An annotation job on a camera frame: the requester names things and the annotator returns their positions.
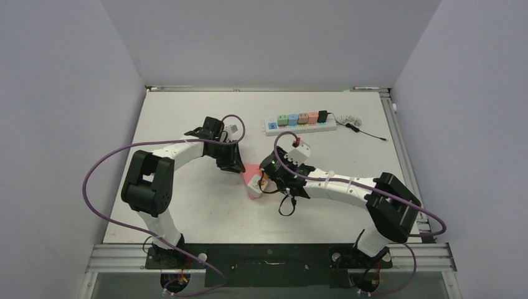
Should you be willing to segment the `pink triangular socket base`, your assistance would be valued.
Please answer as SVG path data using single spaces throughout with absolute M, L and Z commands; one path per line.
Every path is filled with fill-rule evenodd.
M 246 171 L 242 174 L 243 180 L 245 182 L 245 190 L 247 188 L 247 183 L 255 174 L 260 174 L 260 168 L 258 164 L 246 164 L 245 165 Z

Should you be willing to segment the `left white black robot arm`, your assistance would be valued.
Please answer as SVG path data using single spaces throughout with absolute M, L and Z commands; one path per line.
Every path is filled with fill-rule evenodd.
M 121 199 L 137 212 L 153 235 L 153 254 L 168 267 L 188 262 L 183 234 L 176 228 L 169 206 L 174 172 L 194 159 L 208 156 L 217 167 L 231 173 L 246 171 L 237 144 L 187 139 L 161 149 L 136 151 L 121 189 Z

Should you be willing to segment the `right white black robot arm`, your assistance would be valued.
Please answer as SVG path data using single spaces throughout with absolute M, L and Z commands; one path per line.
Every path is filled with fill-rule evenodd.
M 271 153 L 259 165 L 264 177 L 278 192 L 296 200 L 329 199 L 365 210 L 372 225 L 362 230 L 354 242 L 353 261 L 370 265 L 380 258 L 391 243 L 406 243 L 421 202 L 393 174 L 383 172 L 374 178 L 341 176 L 291 159 L 282 148 Z

